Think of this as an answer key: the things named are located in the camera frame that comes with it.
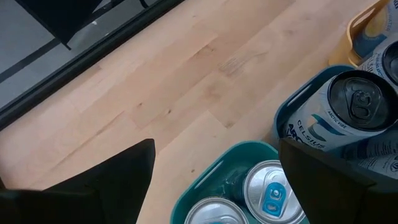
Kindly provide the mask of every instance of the teal bin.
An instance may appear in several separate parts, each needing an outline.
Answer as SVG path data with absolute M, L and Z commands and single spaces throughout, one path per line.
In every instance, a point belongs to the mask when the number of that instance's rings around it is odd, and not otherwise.
M 244 206 L 243 180 L 259 162 L 278 159 L 278 152 L 260 141 L 244 141 L 234 145 L 207 168 L 180 196 L 170 217 L 171 224 L 183 224 L 189 210 L 201 199 L 223 197 L 238 204 L 251 224 L 259 223 Z

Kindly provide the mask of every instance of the can lid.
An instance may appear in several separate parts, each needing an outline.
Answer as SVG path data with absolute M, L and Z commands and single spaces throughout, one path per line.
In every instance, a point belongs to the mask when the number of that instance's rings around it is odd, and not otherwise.
M 382 131 L 392 126 L 397 119 L 397 100 L 397 93 L 387 81 L 363 70 L 337 75 L 328 94 L 337 117 L 363 131 Z
M 246 205 L 261 223 L 300 223 L 305 214 L 279 161 L 264 161 L 248 173 L 243 187 Z
M 196 203 L 185 219 L 184 224 L 249 224 L 243 211 L 225 198 L 210 197 Z
M 398 41 L 384 51 L 382 66 L 389 79 L 398 85 Z

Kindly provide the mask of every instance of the celsius can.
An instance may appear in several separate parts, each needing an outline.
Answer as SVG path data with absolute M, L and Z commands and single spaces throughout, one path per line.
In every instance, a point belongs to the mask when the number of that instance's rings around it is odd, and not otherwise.
M 244 201 L 261 223 L 300 223 L 305 214 L 279 161 L 255 165 L 243 185 Z
M 378 47 L 358 69 L 375 73 L 398 91 L 398 41 Z
M 285 137 L 329 151 L 381 134 L 398 116 L 397 93 L 381 77 L 351 70 L 328 80 L 286 122 Z
M 386 131 L 376 137 L 349 144 L 343 149 L 348 160 L 398 154 L 398 129 Z
M 382 8 L 353 40 L 354 51 L 364 58 L 383 40 L 398 31 L 398 0 Z
M 398 179 L 398 154 L 372 157 L 350 162 L 373 172 Z
M 185 219 L 184 224 L 228 223 L 249 224 L 243 211 L 225 198 L 209 197 L 196 203 Z

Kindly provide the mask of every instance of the yellow bin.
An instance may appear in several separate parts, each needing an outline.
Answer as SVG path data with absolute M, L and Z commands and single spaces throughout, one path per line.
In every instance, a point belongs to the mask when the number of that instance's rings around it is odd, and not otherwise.
M 353 49 L 353 38 L 356 37 L 366 24 L 389 2 L 389 0 L 379 0 L 367 9 L 356 15 L 349 23 L 345 34 L 341 37 L 339 44 L 329 57 L 329 65 L 349 64 L 355 67 L 361 58 Z

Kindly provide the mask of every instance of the wooden floor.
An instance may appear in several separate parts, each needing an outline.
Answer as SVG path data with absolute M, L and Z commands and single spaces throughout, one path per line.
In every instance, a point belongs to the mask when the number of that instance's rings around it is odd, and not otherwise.
M 186 0 L 1 131 L 0 176 L 44 189 L 154 138 L 139 223 L 167 223 L 227 148 L 269 139 L 278 106 L 373 1 Z

